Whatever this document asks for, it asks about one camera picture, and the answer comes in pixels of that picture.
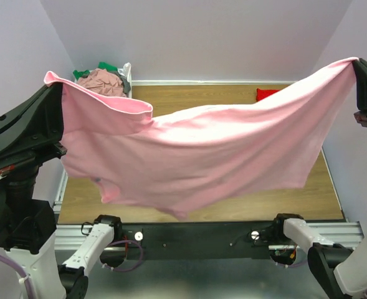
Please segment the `light pink t shirt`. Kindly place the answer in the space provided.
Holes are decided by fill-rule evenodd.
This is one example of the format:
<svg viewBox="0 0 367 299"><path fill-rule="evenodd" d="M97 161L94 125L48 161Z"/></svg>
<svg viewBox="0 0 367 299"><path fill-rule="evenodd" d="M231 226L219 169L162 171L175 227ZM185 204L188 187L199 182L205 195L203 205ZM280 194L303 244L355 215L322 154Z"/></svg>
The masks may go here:
<svg viewBox="0 0 367 299"><path fill-rule="evenodd" d="M104 204L152 207L178 219L224 199L304 187L356 82L355 58L333 62L253 104L203 105L154 116L150 103L61 83L70 177Z"/></svg>

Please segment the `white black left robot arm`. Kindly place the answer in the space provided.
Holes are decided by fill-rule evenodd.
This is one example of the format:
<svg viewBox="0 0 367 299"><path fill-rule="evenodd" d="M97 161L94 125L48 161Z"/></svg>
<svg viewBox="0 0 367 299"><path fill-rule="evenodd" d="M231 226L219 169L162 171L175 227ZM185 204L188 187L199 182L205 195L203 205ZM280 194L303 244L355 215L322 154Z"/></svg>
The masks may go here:
<svg viewBox="0 0 367 299"><path fill-rule="evenodd" d="M98 216L75 254L55 258L56 219L47 201L33 198L40 167L66 154L61 83L43 86L0 116L0 248L26 289L24 298L84 298L88 276L104 249L122 238L122 222Z"/></svg>

